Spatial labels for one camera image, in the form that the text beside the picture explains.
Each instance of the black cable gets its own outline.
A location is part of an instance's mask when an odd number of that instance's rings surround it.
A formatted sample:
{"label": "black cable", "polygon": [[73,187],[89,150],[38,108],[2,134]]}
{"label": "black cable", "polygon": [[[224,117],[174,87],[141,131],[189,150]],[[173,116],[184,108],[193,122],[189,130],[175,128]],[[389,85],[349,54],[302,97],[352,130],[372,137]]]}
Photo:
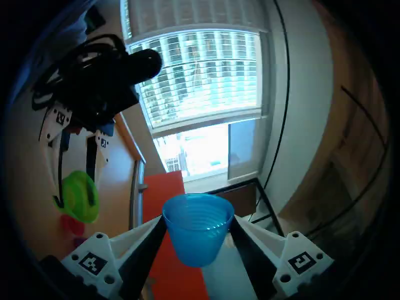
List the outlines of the black cable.
{"label": "black cable", "polygon": [[309,231],[308,233],[305,234],[306,237],[326,228],[329,227],[330,225],[332,225],[334,222],[336,222],[337,220],[339,220],[341,217],[343,217],[345,214],[347,214],[360,200],[361,198],[370,190],[371,186],[373,185],[373,183],[375,182],[375,180],[377,179],[382,166],[385,162],[385,158],[386,155],[388,153],[388,149],[389,149],[389,141],[385,142],[384,137],[382,135],[382,133],[380,132],[377,124],[375,123],[374,119],[372,118],[371,114],[366,110],[366,108],[356,99],[356,97],[349,92],[344,86],[341,87],[341,89],[349,96],[349,98],[351,100],[354,101],[355,104],[358,105],[358,107],[365,113],[365,116],[368,118],[368,120],[371,122],[373,129],[375,130],[376,134],[378,135],[382,146],[383,146],[383,154],[382,157],[380,158],[380,162],[378,167],[376,168],[373,176],[371,177],[371,179],[369,180],[369,182],[366,184],[366,186],[364,187],[364,189],[360,192],[360,194],[354,199],[353,202],[351,202],[345,209],[343,209],[340,213],[338,213],[335,217],[333,217],[331,220],[329,220],[326,223],[321,223],[319,224],[316,228],[312,229],[311,231]]}
{"label": "black cable", "polygon": [[[275,6],[276,6],[276,9],[278,11],[280,23],[282,24],[282,29],[283,29],[284,43],[285,43],[285,47],[286,47],[286,61],[287,61],[287,64],[286,64],[287,65],[287,86],[286,86],[286,100],[285,100],[285,106],[284,106],[284,112],[283,112],[282,128],[280,129],[278,145],[276,146],[276,151],[275,151],[275,155],[273,157],[271,169],[269,169],[268,176],[267,176],[266,181],[265,181],[264,186],[263,186],[264,190],[266,189],[268,181],[270,180],[272,171],[273,171],[274,166],[275,166],[275,162],[277,161],[279,148],[281,147],[282,136],[284,135],[284,129],[285,129],[285,124],[286,124],[286,116],[288,114],[289,91],[290,91],[290,83],[291,83],[291,64],[290,64],[290,55],[289,55],[288,32],[286,31],[286,24],[285,24],[285,21],[284,21],[284,17],[282,15],[281,8],[279,7],[277,0],[273,0],[273,2],[274,2]],[[255,204],[255,210],[256,211],[257,211],[257,206],[260,203],[260,200],[261,200],[261,196],[258,198],[258,201]],[[248,218],[248,221],[250,221],[252,219],[253,215],[254,215],[254,212]]]}

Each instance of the orange surface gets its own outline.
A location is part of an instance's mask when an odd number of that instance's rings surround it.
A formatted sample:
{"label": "orange surface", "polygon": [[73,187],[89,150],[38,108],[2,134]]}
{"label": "orange surface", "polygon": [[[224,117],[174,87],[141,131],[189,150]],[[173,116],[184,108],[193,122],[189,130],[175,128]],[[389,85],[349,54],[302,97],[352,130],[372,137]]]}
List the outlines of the orange surface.
{"label": "orange surface", "polygon": [[[162,213],[164,203],[185,193],[181,171],[144,177],[143,222]],[[200,268],[188,267],[175,254],[168,231],[148,275],[155,300],[206,300],[206,285]]]}

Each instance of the green object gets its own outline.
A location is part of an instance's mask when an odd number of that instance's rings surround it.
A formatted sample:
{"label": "green object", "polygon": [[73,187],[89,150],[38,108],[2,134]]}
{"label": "green object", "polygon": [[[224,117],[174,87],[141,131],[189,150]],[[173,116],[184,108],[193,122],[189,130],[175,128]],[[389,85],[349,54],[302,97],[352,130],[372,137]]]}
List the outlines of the green object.
{"label": "green object", "polygon": [[58,209],[83,223],[93,223],[99,215],[99,193],[88,174],[74,171],[62,180],[64,208]]}

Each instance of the blue object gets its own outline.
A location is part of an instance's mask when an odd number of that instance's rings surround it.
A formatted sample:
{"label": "blue object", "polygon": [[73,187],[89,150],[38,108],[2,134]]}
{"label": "blue object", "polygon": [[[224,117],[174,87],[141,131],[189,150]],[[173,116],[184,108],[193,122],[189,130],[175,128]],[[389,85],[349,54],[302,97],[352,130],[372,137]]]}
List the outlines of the blue object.
{"label": "blue object", "polygon": [[179,260],[200,268],[216,259],[234,218],[234,207],[215,195],[184,194],[169,199],[162,215]]}

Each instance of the white window blind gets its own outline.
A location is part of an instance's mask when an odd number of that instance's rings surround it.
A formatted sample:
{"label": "white window blind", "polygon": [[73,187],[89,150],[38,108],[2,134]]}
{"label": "white window blind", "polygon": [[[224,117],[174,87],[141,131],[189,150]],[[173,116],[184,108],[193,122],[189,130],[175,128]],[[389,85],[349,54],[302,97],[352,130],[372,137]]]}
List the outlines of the white window blind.
{"label": "white window blind", "polygon": [[172,28],[188,25],[233,25],[261,31],[267,29],[266,15],[259,0],[120,1],[126,40],[137,37],[142,40],[144,36],[154,36],[153,33],[157,31],[168,29],[171,32]]}
{"label": "white window blind", "polygon": [[171,33],[135,43],[132,53],[160,53],[160,74],[139,85],[153,129],[184,120],[261,106],[258,34],[235,30]]}

